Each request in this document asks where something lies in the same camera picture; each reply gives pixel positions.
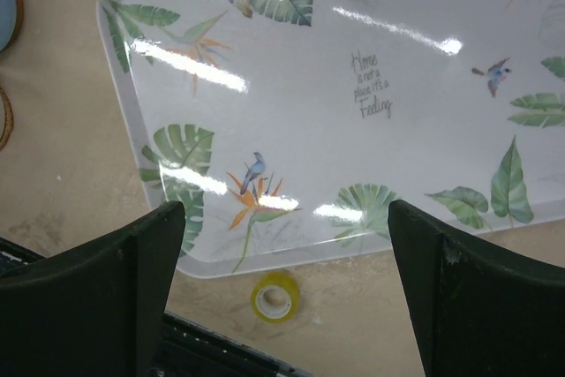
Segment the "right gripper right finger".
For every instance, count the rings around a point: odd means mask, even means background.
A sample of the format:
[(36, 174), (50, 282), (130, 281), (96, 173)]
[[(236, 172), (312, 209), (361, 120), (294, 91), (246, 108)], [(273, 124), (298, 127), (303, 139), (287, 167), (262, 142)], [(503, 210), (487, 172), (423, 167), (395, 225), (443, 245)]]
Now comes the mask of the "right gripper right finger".
[(388, 227), (427, 376), (562, 376), (564, 270), (404, 200)]

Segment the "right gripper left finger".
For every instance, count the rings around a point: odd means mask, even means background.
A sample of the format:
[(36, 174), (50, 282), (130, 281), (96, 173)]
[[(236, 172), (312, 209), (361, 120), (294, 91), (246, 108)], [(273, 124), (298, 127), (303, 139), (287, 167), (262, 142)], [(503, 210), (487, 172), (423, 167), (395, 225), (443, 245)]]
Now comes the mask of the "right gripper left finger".
[(181, 202), (1, 275), (3, 376), (145, 376), (185, 231)]

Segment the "woven rattan coaster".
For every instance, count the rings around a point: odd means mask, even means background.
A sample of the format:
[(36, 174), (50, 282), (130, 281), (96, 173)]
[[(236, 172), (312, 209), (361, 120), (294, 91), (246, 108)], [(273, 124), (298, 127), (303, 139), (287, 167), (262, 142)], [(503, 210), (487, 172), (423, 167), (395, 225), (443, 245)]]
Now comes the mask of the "woven rattan coaster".
[(10, 99), (6, 92), (0, 88), (1, 93), (1, 139), (0, 150), (7, 145), (14, 128), (14, 115)]

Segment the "light wood coaster smooth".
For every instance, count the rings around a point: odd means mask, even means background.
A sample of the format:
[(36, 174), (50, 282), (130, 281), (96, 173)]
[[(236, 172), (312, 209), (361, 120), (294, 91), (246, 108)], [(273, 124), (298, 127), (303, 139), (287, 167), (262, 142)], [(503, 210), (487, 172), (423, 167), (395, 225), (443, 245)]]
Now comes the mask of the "light wood coaster smooth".
[(16, 33), (15, 33), (14, 37), (11, 40), (10, 45), (6, 49), (8, 49), (14, 43), (14, 41), (19, 37), (19, 32), (20, 32), (21, 27), (23, 25), (23, 19), (24, 19), (24, 13), (25, 13), (23, 0), (17, 0), (17, 1), (18, 1), (18, 8), (19, 8), (17, 29), (16, 29)]

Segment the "light blue mug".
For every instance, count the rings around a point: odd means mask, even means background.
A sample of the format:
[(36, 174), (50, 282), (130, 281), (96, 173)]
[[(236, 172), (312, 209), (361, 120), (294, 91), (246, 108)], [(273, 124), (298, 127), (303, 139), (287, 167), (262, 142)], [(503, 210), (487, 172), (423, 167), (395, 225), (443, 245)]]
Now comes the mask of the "light blue mug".
[(18, 23), (18, 1), (0, 0), (1, 7), (1, 50), (6, 49), (14, 37)]

